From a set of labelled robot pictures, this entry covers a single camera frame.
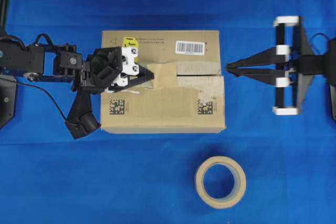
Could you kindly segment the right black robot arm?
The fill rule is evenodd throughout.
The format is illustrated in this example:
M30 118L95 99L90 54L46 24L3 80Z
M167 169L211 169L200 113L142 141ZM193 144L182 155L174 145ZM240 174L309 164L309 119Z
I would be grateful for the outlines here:
M276 30L274 47L228 63L226 71L275 87L276 101L272 111L276 115L300 114L314 77L322 75L329 85L334 119L335 39L328 39L326 53L316 55L301 16L278 16L273 26Z

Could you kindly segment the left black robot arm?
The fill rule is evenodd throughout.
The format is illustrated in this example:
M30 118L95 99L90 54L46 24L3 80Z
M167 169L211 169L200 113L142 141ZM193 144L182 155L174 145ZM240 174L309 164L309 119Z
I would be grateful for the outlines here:
M120 92L154 79L154 73L136 63L135 47L95 49L86 59L75 45L55 45L39 34L30 45L12 35L1 35L1 74L31 82L67 82L72 90L91 94Z

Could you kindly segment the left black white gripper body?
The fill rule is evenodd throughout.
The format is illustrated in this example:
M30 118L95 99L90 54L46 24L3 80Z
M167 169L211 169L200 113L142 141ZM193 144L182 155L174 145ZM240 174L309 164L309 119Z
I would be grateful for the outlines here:
M129 76L130 80L136 76L133 70L138 59L136 47L110 47L95 49L86 60L73 56L73 91L84 89L90 94L106 92L106 88L121 76Z

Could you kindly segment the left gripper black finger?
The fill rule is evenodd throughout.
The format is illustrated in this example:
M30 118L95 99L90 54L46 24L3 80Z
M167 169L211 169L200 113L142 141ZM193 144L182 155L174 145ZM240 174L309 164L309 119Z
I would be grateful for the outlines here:
M139 80L153 80L154 79L154 73L139 64L136 64L133 67L133 70L137 72L136 77Z
M106 88L107 93L117 93L128 88L132 88L153 80L154 76L133 76L133 79L130 80L129 76L122 78L118 76L110 86Z

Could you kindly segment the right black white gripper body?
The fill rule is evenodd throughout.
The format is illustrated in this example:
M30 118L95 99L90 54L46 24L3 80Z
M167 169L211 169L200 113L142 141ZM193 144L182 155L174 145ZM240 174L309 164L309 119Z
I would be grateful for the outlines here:
M272 111L276 115L298 115L302 112L308 89L314 79L312 74L303 73L304 60L314 56L301 16L278 16L273 22L276 29L276 56L283 56L284 63L276 68L285 71L284 77L276 78L276 105ZM285 31L293 28L293 44L285 44ZM292 106L284 105L284 88L292 87Z

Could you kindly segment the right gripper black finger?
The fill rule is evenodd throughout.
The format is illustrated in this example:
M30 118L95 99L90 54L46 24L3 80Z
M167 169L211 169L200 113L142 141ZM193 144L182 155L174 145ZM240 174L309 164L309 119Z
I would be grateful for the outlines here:
M244 76L269 84L277 88L285 88L290 85L289 73L285 70L255 69L255 68L227 68L229 73L237 77Z
M241 59L226 65L226 69L242 67L266 66L289 61L290 47L288 45L277 45L248 58Z

